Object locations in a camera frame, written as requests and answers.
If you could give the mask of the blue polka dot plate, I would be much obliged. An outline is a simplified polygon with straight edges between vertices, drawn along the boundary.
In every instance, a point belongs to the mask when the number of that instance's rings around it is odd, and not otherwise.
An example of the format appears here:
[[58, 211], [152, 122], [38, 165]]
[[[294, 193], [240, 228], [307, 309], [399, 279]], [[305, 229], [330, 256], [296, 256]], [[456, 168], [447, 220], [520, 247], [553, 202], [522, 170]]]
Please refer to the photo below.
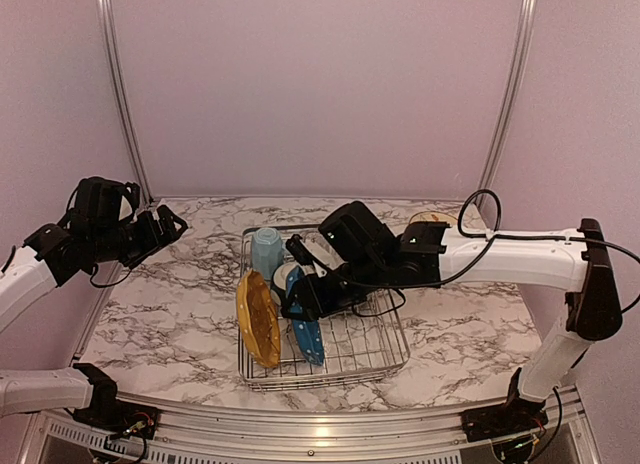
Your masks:
[[313, 366], [322, 366], [325, 353], [319, 323], [293, 319], [291, 321], [299, 350], [305, 360]]

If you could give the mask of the yellow polka dot plate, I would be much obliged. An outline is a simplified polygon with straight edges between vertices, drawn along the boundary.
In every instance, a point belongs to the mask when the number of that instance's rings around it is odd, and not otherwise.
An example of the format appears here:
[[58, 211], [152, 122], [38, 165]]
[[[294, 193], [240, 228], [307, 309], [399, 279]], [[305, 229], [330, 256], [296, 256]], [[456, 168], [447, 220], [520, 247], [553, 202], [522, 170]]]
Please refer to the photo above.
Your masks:
[[236, 291], [236, 313], [244, 347], [263, 368], [275, 368], [281, 359], [278, 316], [263, 276], [250, 269]]

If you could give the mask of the beige ceramic plate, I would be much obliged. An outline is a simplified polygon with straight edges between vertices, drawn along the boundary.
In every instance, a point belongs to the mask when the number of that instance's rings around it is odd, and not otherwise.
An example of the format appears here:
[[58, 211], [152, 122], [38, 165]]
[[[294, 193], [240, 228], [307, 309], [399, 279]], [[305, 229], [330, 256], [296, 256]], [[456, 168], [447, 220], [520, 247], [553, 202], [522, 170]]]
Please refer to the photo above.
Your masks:
[[438, 211], [421, 211], [414, 214], [408, 223], [408, 227], [416, 226], [418, 223], [428, 223], [439, 228], [455, 228], [458, 224], [456, 216]]

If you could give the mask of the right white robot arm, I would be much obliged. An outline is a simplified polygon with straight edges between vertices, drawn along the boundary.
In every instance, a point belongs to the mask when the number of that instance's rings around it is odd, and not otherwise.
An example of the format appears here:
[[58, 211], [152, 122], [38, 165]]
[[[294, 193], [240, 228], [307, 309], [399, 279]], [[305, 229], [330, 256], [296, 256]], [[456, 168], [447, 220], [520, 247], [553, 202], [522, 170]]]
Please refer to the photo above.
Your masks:
[[440, 288], [449, 283], [538, 285], [565, 293], [567, 313], [556, 321], [533, 358], [512, 379], [495, 422], [515, 432], [589, 347], [622, 326], [611, 244], [599, 223], [546, 234], [497, 229], [466, 231], [445, 222], [414, 222], [394, 235], [361, 201], [333, 211], [318, 227], [342, 259], [332, 269], [294, 234], [286, 248], [309, 273], [295, 279], [281, 304], [290, 319], [316, 321], [378, 290]]

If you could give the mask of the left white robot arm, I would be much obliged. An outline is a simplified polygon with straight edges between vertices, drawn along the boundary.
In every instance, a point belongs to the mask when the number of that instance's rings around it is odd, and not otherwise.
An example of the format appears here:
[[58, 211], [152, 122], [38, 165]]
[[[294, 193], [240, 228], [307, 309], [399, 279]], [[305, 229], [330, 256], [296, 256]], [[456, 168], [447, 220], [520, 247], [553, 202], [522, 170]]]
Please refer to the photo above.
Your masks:
[[[136, 183], [81, 179], [62, 218], [12, 248], [1, 269], [1, 326], [76, 274], [95, 277], [103, 263], [133, 270], [186, 232], [187, 222], [168, 206], [140, 211], [140, 200]], [[3, 416], [48, 409], [69, 409], [76, 420], [106, 429], [119, 428], [131, 411], [115, 381], [92, 364], [2, 372]]]

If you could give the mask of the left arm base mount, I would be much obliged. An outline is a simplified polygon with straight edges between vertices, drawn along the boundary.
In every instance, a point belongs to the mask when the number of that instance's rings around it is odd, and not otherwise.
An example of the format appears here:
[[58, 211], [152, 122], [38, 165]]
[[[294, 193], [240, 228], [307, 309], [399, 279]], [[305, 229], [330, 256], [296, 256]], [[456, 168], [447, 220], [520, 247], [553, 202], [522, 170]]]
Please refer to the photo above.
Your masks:
[[116, 399], [75, 409], [72, 417], [76, 422], [108, 431], [113, 439], [136, 436], [151, 440], [156, 432], [159, 409]]

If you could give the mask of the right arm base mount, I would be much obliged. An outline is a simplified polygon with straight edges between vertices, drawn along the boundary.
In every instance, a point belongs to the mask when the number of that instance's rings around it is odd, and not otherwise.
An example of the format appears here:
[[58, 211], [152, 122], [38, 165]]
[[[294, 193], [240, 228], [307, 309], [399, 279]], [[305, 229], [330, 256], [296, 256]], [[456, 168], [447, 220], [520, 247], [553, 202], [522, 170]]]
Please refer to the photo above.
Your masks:
[[507, 409], [501, 405], [468, 409], [461, 413], [468, 442], [496, 439], [542, 428], [548, 423], [544, 410]]

